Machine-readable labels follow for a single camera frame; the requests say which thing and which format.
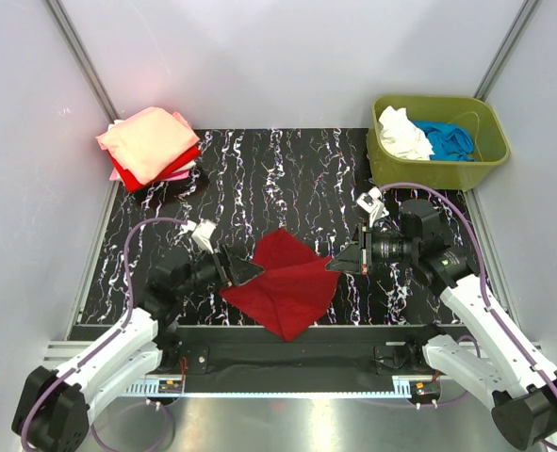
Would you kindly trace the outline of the crumpled blue t-shirt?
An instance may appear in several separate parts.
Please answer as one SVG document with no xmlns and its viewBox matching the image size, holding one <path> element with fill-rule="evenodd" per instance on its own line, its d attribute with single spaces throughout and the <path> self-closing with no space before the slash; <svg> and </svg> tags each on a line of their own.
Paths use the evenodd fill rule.
<svg viewBox="0 0 557 452">
<path fill-rule="evenodd" d="M 414 121 L 433 148 L 431 161 L 472 162 L 475 150 L 470 133 L 463 127 L 451 123 Z"/>
</svg>

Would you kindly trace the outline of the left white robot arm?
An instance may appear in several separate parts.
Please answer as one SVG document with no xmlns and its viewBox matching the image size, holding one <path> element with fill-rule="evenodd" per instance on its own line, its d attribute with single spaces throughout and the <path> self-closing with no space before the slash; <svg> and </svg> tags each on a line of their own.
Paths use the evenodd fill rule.
<svg viewBox="0 0 557 452">
<path fill-rule="evenodd" d="M 174 251 L 149 273 L 132 307 L 88 347 L 26 378 L 11 429 L 25 451 L 75 451 L 98 415 L 135 381 L 182 364 L 176 318 L 204 291 L 241 287 L 264 269 L 219 244 L 189 259 Z"/>
</svg>

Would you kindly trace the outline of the aluminium frame post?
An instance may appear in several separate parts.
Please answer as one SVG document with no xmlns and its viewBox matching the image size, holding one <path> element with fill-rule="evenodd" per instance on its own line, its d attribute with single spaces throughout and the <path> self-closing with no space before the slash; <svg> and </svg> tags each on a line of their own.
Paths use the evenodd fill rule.
<svg viewBox="0 0 557 452">
<path fill-rule="evenodd" d="M 520 9 L 511 22 L 497 52 L 494 54 L 487 70 L 485 71 L 479 86 L 475 90 L 474 97 L 483 102 L 486 101 L 493 87 L 496 85 L 508 60 L 516 49 L 527 26 L 534 14 L 541 6 L 541 0 L 524 0 Z"/>
<path fill-rule="evenodd" d="M 96 70 L 89 52 L 63 3 L 58 0 L 43 0 L 42 3 L 51 15 L 54 24 L 106 118 L 109 122 L 118 120 L 120 118 L 118 110 L 112 102 L 105 84 Z"/>
</svg>

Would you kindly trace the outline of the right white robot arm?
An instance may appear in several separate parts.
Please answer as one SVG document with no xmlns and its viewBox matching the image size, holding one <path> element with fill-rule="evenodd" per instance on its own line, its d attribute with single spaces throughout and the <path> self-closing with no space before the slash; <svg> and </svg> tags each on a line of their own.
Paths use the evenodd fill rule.
<svg viewBox="0 0 557 452">
<path fill-rule="evenodd" d="M 433 205 L 423 199 L 404 202 L 399 230 L 383 232 L 382 201 L 366 193 L 357 203 L 369 219 L 327 269 L 369 275 L 384 264 L 408 266 L 418 283 L 460 317 L 487 356 L 472 354 L 430 324 L 377 356 L 378 368 L 449 376 L 490 410 L 500 435 L 518 450 L 557 433 L 557 366 L 503 310 L 468 253 L 445 238 Z"/>
</svg>

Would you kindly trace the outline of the olive green plastic bin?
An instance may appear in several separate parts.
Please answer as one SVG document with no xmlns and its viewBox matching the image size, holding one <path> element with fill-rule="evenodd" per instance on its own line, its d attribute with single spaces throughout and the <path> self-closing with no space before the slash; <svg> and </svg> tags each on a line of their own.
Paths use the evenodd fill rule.
<svg viewBox="0 0 557 452">
<path fill-rule="evenodd" d="M 380 142 L 379 117 L 389 106 L 404 107 L 412 121 L 432 121 L 460 126 L 471 135 L 471 162 L 422 161 L 398 158 Z M 434 189 L 468 191 L 487 174 L 504 164 L 510 148 L 496 113 L 488 104 L 471 97 L 387 94 L 372 108 L 373 125 L 367 134 L 369 167 L 373 182 L 418 183 Z"/>
</svg>

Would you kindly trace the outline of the folded pink t-shirt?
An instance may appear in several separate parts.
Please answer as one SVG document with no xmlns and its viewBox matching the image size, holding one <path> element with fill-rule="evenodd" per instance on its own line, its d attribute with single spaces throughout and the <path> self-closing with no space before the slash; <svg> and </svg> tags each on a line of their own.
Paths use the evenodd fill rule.
<svg viewBox="0 0 557 452">
<path fill-rule="evenodd" d="M 185 120 L 180 113 L 174 112 L 172 115 L 178 121 L 183 123 L 187 128 L 190 128 L 189 122 Z M 172 169 L 168 175 L 162 176 L 161 181 L 174 181 L 174 180 L 184 179 L 188 175 L 188 172 L 194 168 L 194 166 L 195 166 L 194 157 L 191 157 L 191 159 L 188 162 L 186 162 L 183 166 L 176 169 Z M 117 182 L 117 181 L 121 182 L 123 179 L 120 173 L 116 169 L 113 169 L 112 172 L 110 173 L 109 180 L 111 182 Z"/>
</svg>

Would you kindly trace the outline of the folded red t-shirt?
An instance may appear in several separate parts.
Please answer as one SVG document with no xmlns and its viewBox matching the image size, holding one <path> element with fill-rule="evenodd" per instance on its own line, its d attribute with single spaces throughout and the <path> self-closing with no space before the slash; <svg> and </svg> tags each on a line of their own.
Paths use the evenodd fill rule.
<svg viewBox="0 0 557 452">
<path fill-rule="evenodd" d="M 148 183 L 141 183 L 128 169 L 123 169 L 114 159 L 111 159 L 113 171 L 109 177 L 110 181 L 120 181 L 130 193 L 140 191 L 154 183 L 184 179 L 186 174 L 195 166 L 195 159 L 201 151 L 197 146 L 192 146 L 178 156 L 155 179 Z"/>
</svg>

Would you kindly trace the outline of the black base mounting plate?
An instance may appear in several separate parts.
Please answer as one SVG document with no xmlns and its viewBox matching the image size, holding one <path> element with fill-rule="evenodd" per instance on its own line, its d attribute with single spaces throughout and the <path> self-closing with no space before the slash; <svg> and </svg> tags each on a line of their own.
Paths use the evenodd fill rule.
<svg viewBox="0 0 557 452">
<path fill-rule="evenodd" d="M 180 327 L 160 370 L 188 395 L 370 396 L 433 371 L 413 353 L 422 326 L 317 326 L 286 342 L 261 327 Z"/>
</svg>

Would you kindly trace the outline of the folded peach t-shirt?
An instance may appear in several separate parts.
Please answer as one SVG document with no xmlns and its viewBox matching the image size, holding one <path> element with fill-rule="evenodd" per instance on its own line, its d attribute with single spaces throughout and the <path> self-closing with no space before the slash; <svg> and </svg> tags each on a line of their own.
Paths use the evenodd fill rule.
<svg viewBox="0 0 557 452">
<path fill-rule="evenodd" d="M 160 107 L 147 107 L 108 126 L 107 131 L 96 138 L 97 142 L 139 182 L 151 182 L 199 141 L 194 131 L 172 114 Z"/>
</svg>

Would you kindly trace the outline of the dark red t-shirt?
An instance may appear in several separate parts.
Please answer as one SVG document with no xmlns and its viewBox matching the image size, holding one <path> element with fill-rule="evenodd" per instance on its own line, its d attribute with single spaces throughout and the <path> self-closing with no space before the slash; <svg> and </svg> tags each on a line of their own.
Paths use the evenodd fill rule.
<svg viewBox="0 0 557 452">
<path fill-rule="evenodd" d="M 221 296 L 257 324 L 286 342 L 293 341 L 326 314 L 339 274 L 326 269 L 320 257 L 284 229 L 257 243 L 253 262 L 263 273 Z"/>
</svg>

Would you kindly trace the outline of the right aluminium frame post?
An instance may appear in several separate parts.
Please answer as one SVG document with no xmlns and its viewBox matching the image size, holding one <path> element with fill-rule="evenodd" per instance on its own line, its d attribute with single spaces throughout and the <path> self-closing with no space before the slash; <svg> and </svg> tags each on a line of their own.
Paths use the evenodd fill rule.
<svg viewBox="0 0 557 452">
<path fill-rule="evenodd" d="M 534 14 L 541 6 L 541 0 L 524 0 L 520 9 L 511 22 L 497 52 L 494 54 L 487 70 L 485 71 L 479 86 L 475 90 L 474 97 L 483 102 L 486 101 L 493 87 L 496 85 L 508 60 L 516 49 L 527 26 Z"/>
</svg>

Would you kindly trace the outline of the crumpled white t-shirt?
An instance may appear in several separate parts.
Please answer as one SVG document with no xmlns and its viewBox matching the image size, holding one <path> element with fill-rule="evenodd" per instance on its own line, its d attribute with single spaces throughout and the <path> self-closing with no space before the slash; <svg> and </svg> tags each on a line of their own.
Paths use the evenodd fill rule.
<svg viewBox="0 0 557 452">
<path fill-rule="evenodd" d="M 429 161 L 433 146 L 425 133 L 412 123 L 405 107 L 388 106 L 379 119 L 379 140 L 392 156 L 406 160 Z"/>
</svg>

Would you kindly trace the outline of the left aluminium frame post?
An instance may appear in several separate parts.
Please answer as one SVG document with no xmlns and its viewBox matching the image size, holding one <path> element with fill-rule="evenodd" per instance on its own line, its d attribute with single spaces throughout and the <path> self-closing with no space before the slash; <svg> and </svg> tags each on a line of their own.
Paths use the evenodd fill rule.
<svg viewBox="0 0 557 452">
<path fill-rule="evenodd" d="M 63 3 L 58 0 L 43 0 L 42 3 L 51 15 L 54 24 L 106 118 L 109 122 L 118 120 L 120 118 L 118 110 L 112 102 L 105 84 L 96 70 L 89 52 Z"/>
</svg>

